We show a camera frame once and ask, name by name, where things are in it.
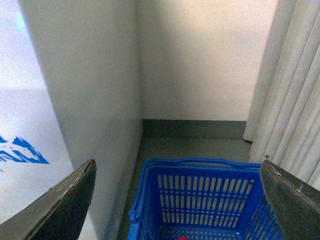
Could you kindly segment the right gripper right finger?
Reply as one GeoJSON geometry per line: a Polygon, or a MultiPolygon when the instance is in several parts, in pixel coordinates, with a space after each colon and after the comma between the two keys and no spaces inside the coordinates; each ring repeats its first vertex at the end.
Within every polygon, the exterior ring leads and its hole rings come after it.
{"type": "Polygon", "coordinates": [[[260,179],[268,203],[287,240],[320,238],[320,191],[265,160],[260,179]]]}

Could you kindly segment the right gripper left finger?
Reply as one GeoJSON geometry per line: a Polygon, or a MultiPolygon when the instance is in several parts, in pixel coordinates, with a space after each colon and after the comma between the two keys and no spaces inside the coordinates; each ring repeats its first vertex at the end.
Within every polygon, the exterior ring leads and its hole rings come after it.
{"type": "Polygon", "coordinates": [[[90,159],[25,209],[0,225],[2,240],[77,240],[95,188],[90,159]]]}

